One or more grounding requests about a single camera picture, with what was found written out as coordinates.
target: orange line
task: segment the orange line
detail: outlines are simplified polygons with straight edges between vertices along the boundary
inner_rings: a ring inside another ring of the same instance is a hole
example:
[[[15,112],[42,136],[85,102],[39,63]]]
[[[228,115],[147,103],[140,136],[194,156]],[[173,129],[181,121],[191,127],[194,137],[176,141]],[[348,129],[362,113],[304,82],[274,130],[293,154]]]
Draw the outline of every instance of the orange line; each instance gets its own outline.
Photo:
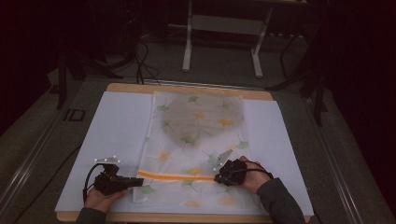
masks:
[[[185,176],[185,175],[155,175],[149,172],[139,171],[138,175],[159,180],[204,180],[204,181],[214,181],[213,176]]]

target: patterned fabric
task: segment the patterned fabric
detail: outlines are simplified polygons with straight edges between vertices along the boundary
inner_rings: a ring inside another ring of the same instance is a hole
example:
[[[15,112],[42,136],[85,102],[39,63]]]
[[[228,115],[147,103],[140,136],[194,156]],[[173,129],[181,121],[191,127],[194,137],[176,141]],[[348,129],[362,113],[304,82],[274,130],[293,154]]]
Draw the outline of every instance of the patterned fabric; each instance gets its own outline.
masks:
[[[134,202],[189,207],[257,206],[244,189],[214,182],[218,155],[233,149],[229,160],[250,149],[243,101],[210,94],[155,92],[137,176],[144,186],[134,189]]]

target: white board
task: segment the white board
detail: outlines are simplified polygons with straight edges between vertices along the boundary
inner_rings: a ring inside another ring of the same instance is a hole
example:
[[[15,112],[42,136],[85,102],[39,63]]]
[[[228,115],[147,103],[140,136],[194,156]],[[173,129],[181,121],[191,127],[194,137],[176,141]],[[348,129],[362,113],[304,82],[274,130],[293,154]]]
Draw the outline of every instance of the white board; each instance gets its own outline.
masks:
[[[78,212],[83,207],[82,189],[94,166],[94,159],[117,156],[117,175],[136,175],[149,126],[152,95],[106,91],[93,117],[73,169],[55,212]],[[247,135],[253,161],[259,161],[279,177],[300,205],[305,216],[313,216],[303,177],[292,150],[289,136],[275,101],[244,100]],[[103,171],[97,167],[90,184]],[[263,209],[207,209],[187,206],[146,206],[133,203],[132,193],[116,202],[111,212],[260,215]]]

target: gray sleeve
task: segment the gray sleeve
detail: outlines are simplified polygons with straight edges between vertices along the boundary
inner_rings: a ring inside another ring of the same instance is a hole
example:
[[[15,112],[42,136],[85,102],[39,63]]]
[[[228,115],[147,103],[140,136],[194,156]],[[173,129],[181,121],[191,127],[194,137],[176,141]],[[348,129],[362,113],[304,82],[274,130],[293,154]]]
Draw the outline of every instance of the gray sleeve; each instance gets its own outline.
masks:
[[[305,223],[300,206],[279,178],[261,185],[257,190],[260,201],[275,223]]]
[[[77,224],[105,224],[106,213],[92,208],[82,208],[79,212]]]

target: cloth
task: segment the cloth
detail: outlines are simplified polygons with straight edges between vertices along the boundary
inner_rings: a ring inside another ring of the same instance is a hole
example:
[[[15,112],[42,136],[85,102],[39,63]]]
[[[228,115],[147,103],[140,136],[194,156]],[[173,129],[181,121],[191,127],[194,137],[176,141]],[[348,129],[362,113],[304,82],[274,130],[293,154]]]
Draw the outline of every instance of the cloth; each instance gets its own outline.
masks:
[[[83,207],[79,212],[77,224],[105,224],[106,213],[96,209]]]
[[[275,223],[299,224],[305,223],[300,206],[289,194],[279,178],[261,185],[257,190],[260,201]]]
[[[134,202],[188,207],[258,206],[245,189],[214,182],[218,155],[233,149],[229,160],[250,156],[239,97],[154,92],[147,141],[134,190]]]

